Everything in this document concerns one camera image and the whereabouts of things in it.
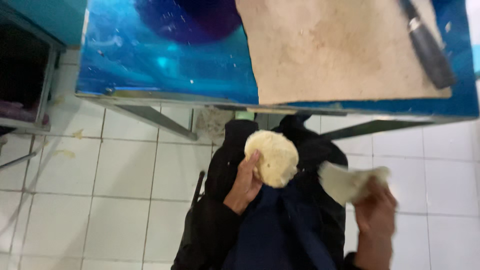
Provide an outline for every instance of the hand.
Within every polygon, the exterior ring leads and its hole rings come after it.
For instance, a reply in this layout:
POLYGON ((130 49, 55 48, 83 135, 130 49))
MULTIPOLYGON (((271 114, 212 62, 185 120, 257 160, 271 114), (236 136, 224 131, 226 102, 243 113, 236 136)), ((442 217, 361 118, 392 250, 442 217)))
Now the hand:
POLYGON ((253 169, 259 158, 260 151, 255 150, 248 161, 245 157, 245 159, 240 162, 237 178, 233 183, 232 189, 223 201, 226 206, 238 215, 241 215, 245 211, 248 204, 255 199, 260 188, 262 188, 262 181, 253 175, 253 169))
POLYGON ((370 179, 370 195, 354 204, 360 230, 355 266, 364 270, 387 270, 392 257, 396 200, 387 187, 370 179))

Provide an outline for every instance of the blue table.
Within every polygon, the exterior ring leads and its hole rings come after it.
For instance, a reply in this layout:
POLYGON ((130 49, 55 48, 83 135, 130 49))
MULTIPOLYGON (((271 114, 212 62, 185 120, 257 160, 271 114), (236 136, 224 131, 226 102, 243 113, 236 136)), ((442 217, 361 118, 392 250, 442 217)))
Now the blue table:
POLYGON ((193 140, 195 134, 151 106, 383 115, 371 123, 333 132, 332 138, 479 115, 465 0, 433 1, 445 52, 458 78, 451 98, 295 102, 269 107, 258 105, 247 39, 234 0, 218 1, 214 7, 177 1, 90 0, 76 95, 193 140), (446 33, 448 22, 451 30, 446 33))

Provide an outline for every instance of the dough scrap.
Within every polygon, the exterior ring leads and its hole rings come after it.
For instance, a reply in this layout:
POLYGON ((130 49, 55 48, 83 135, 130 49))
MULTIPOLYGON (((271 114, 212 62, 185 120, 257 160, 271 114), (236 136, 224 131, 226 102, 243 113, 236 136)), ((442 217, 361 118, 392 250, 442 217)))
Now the dough scrap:
POLYGON ((260 159, 255 176, 266 185, 281 188, 297 173, 299 154, 293 143, 280 133, 261 130, 253 133, 245 144, 247 159, 258 149, 260 159))
POLYGON ((345 206, 347 202, 355 203, 369 195, 365 185, 371 176, 375 176, 382 186, 388 187, 390 170, 382 166, 373 170, 349 172, 344 167, 326 161, 320 166, 318 175, 325 192, 337 203, 345 206))

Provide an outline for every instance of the rolling pin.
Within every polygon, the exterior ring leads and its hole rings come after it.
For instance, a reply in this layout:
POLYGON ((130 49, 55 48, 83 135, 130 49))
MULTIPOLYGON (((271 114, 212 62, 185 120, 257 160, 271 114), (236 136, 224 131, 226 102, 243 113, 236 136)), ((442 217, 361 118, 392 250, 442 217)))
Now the rolling pin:
POLYGON ((456 83, 448 60, 423 24, 420 15, 410 0, 399 0, 405 16, 408 18, 408 31, 415 53, 425 73, 437 89, 443 89, 456 83))

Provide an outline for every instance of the blue plastic cover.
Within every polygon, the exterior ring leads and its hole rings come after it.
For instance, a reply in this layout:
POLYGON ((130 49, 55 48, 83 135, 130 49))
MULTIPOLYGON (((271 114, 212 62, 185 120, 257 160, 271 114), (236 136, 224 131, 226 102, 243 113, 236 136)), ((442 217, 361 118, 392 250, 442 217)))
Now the blue plastic cover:
MULTIPOLYGON (((458 78, 451 98, 292 104, 478 116, 465 0, 434 0, 433 6, 458 78), (448 22, 451 30, 446 33, 448 22)), ((234 0, 89 0, 87 9, 77 92, 164 91, 258 104, 247 37, 234 0)))

